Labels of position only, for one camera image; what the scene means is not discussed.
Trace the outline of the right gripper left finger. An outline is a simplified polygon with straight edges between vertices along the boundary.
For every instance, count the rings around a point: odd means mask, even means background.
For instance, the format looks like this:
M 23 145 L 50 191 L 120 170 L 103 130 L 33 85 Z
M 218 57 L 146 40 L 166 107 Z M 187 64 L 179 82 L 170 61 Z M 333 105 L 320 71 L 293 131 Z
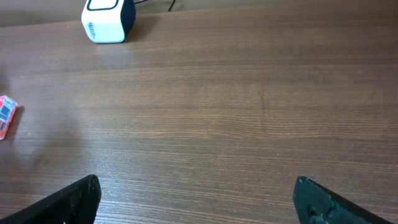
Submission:
M 48 197 L 1 219 L 1 224 L 93 224 L 101 200 L 98 177 L 88 175 Z

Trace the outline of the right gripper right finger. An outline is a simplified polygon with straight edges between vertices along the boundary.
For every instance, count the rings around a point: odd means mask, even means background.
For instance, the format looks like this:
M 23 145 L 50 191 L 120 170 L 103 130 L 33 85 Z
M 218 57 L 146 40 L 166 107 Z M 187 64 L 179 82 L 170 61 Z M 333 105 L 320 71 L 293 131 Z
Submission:
M 293 202 L 301 224 L 392 224 L 305 176 L 297 177 Z

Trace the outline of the red juice carton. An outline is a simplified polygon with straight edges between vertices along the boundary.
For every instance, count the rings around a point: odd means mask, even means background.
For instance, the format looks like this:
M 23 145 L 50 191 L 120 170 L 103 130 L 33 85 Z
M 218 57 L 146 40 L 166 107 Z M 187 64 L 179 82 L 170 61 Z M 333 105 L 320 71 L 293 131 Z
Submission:
M 1 96 L 1 110 L 0 110 L 0 120 L 1 120 L 1 140 L 5 139 L 7 130 L 10 127 L 16 109 L 18 108 L 18 103 L 8 96 Z

